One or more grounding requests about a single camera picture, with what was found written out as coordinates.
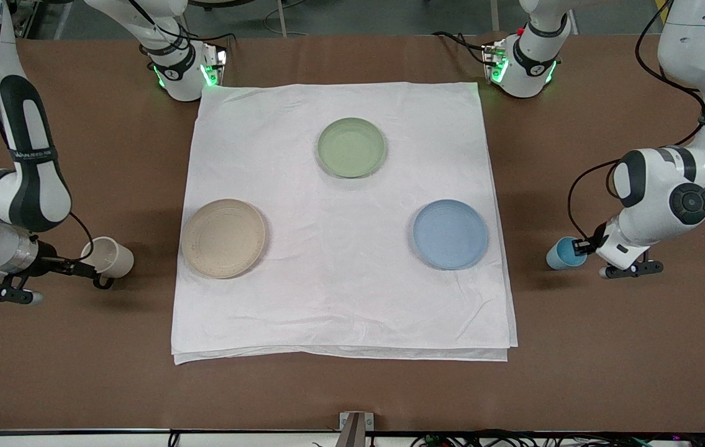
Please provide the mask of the white table cloth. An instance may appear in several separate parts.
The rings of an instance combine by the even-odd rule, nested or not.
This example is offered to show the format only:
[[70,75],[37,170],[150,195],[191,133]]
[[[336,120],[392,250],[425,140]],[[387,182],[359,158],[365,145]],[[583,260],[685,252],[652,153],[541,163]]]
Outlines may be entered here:
[[[338,178],[316,158],[335,120],[366,119],[383,165]],[[256,207],[268,237],[236,278],[177,260],[176,364],[257,354],[505,361],[517,346],[499,204],[475,83],[207,86],[195,121],[182,221],[212,201]],[[426,204],[480,213],[488,251],[443,271],[410,235]]]

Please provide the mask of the white mug with black handle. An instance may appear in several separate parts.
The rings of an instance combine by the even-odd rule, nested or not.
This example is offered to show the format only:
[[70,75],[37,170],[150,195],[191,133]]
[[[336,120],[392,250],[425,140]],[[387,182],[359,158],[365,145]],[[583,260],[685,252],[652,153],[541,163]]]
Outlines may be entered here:
[[110,289],[114,280],[128,274],[134,266],[134,255],[130,249],[110,237],[97,237],[83,247],[81,261],[94,267],[93,285],[98,289]]

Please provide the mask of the blue round plate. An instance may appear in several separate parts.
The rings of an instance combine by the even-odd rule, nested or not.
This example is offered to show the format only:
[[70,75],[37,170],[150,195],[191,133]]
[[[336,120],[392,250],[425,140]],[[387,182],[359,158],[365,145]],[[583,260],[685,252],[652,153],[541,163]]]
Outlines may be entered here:
[[414,216],[411,235],[421,260],[443,271],[474,266],[489,247],[489,230],[480,213],[457,200],[426,204]]

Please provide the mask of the green round plate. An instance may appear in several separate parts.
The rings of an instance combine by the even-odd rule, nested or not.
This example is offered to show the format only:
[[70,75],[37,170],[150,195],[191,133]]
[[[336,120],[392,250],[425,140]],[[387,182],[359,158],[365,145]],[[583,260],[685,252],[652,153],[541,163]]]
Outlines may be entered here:
[[363,178],[376,172],[388,155],[386,138],[377,125],[361,118],[335,120],[321,131],[316,158],[338,178]]

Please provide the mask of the aluminium frame rack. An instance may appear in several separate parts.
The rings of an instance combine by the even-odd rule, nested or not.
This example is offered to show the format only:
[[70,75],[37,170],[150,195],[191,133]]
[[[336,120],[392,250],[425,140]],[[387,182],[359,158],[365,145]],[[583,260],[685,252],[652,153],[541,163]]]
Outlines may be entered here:
[[5,0],[11,13],[15,37],[26,38],[37,13],[37,0]]

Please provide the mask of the blue cup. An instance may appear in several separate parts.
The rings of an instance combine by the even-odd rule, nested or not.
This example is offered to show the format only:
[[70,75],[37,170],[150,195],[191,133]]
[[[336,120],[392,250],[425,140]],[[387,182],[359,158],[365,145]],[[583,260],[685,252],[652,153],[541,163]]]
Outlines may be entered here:
[[546,255],[546,263],[548,267],[554,271],[564,271],[579,267],[585,263],[588,254],[576,250],[575,243],[578,240],[575,237],[563,237],[557,241]]

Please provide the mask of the grey metal table edge bracket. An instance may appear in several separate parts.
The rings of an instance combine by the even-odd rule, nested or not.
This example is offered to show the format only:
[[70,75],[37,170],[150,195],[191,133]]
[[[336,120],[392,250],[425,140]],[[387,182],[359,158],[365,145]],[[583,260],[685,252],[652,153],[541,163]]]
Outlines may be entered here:
[[340,435],[335,447],[375,447],[375,414],[348,411],[339,416]]

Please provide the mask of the beige grey round plate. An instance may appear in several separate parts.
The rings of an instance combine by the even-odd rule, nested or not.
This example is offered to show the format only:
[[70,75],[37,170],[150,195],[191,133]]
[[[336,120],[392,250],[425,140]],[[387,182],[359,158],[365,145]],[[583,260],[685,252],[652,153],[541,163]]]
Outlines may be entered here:
[[193,271],[209,278],[234,278],[258,261],[266,239],[265,220],[256,207],[222,199],[205,204],[188,218],[181,251]]

